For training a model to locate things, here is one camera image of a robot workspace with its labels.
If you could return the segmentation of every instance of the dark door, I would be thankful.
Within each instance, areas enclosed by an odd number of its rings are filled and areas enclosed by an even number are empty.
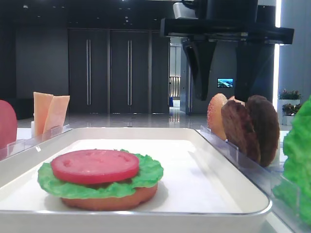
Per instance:
[[[148,113],[148,33],[111,33],[111,113]]]
[[[107,113],[107,31],[90,32],[90,113]]]
[[[69,31],[69,111],[89,113],[86,87],[86,31]]]
[[[70,113],[107,112],[107,31],[69,31]]]
[[[130,112],[130,36],[111,32],[111,113]]]
[[[152,113],[168,113],[170,39],[152,33]]]
[[[131,113],[148,113],[148,33],[131,33]]]

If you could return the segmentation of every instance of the white tray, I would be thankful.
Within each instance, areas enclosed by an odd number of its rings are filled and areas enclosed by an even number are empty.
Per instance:
[[[37,170],[43,162],[95,148],[159,160],[164,177],[156,196],[130,212],[88,212],[67,208],[40,189]],[[74,129],[3,160],[0,171],[4,233],[255,233],[272,207],[262,191],[190,129]]]

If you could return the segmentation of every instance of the green lettuce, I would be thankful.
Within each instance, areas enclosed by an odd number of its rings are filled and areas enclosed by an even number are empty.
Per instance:
[[[113,182],[108,186],[86,187],[59,180],[53,174],[50,163],[44,163],[38,171],[41,188],[53,196],[66,199],[122,198],[135,193],[138,187],[153,187],[163,177],[163,167],[159,161],[148,155],[135,154],[139,158],[139,172],[130,182]]]
[[[288,156],[284,177],[299,186],[299,214],[311,225],[311,96],[292,121],[292,130],[284,137],[283,151]],[[275,197],[297,210],[297,188],[284,181],[273,189]]]

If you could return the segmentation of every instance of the tomato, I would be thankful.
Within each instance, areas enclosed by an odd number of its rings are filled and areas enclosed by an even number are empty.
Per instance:
[[[3,100],[0,100],[0,160],[7,156],[4,149],[17,137],[17,118],[13,107]]]
[[[139,159],[117,150],[79,150],[51,162],[56,178],[78,184],[123,181],[137,175]]]

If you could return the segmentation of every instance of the black machine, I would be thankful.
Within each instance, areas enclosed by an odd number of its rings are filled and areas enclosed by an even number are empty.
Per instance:
[[[208,80],[218,41],[237,42],[235,98],[247,101],[261,67],[260,53],[271,44],[292,44],[294,29],[257,22],[258,0],[182,0],[176,19],[162,19],[161,35],[184,37],[195,96],[207,99]]]

